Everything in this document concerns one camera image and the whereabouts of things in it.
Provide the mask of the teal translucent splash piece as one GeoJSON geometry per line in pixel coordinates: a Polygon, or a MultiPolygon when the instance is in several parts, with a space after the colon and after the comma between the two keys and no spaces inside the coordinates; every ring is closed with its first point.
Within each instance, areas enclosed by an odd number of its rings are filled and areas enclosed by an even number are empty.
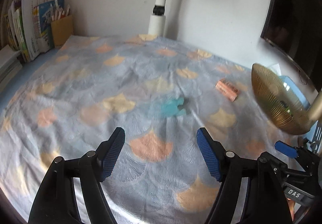
{"type": "Polygon", "coordinates": [[[148,114],[154,118],[184,116],[187,114],[184,103],[183,97],[157,100],[150,105],[148,114]]]}

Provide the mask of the orange capybara card box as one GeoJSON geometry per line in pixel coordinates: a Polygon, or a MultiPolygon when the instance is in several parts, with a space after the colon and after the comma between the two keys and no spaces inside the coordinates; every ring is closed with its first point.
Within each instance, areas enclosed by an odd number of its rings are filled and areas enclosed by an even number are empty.
{"type": "Polygon", "coordinates": [[[231,102],[234,102],[240,93],[236,86],[234,86],[230,81],[228,81],[225,78],[220,79],[216,83],[215,88],[218,91],[220,91],[220,93],[223,94],[231,102]]]}

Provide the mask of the black monitor screen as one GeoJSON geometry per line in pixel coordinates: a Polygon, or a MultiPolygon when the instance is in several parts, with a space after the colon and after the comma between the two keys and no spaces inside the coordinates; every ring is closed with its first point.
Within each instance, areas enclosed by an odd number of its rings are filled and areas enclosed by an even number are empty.
{"type": "Polygon", "coordinates": [[[321,90],[321,0],[270,0],[261,38],[321,90]]]}

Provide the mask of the patterned blue tablecloth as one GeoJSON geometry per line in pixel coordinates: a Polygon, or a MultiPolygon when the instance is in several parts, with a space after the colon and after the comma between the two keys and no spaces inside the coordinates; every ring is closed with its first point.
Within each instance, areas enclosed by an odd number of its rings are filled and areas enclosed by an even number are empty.
{"type": "Polygon", "coordinates": [[[30,79],[1,115],[1,189],[28,219],[43,177],[56,156],[81,157],[115,128],[126,142],[101,185],[118,223],[204,223],[219,183],[196,142],[199,128],[240,157],[296,145],[255,101],[251,71],[166,38],[143,35],[72,36],[30,79]],[[231,102],[215,88],[227,79],[240,91],[231,102]],[[150,105],[183,97],[187,114],[149,116],[150,105]]]}

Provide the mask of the flat white books pile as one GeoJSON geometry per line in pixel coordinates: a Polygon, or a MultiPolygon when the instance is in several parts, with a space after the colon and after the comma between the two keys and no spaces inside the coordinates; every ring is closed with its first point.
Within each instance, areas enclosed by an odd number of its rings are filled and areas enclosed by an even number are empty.
{"type": "Polygon", "coordinates": [[[22,69],[20,57],[20,51],[14,51],[9,45],[1,49],[1,91],[22,69]]]}

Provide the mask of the yellow pencil holder box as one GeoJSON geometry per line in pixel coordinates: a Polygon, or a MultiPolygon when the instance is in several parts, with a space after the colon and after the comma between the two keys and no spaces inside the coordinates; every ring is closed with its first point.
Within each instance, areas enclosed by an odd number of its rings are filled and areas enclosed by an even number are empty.
{"type": "Polygon", "coordinates": [[[68,38],[74,34],[73,16],[69,15],[51,23],[54,46],[63,46],[68,38]]]}

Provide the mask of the upright books stack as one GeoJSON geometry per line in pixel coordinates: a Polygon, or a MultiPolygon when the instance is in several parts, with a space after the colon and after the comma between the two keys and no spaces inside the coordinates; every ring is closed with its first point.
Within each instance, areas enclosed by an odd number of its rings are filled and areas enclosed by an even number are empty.
{"type": "Polygon", "coordinates": [[[64,0],[13,0],[8,10],[11,30],[25,62],[54,48],[51,23],[64,0]]]}

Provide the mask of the white lamp pole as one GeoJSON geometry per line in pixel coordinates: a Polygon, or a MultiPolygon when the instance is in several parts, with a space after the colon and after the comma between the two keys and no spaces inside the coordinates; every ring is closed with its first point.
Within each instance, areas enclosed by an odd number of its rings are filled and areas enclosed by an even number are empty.
{"type": "Polygon", "coordinates": [[[165,4],[166,0],[155,0],[152,14],[150,16],[148,34],[163,36],[165,27],[165,4]]]}

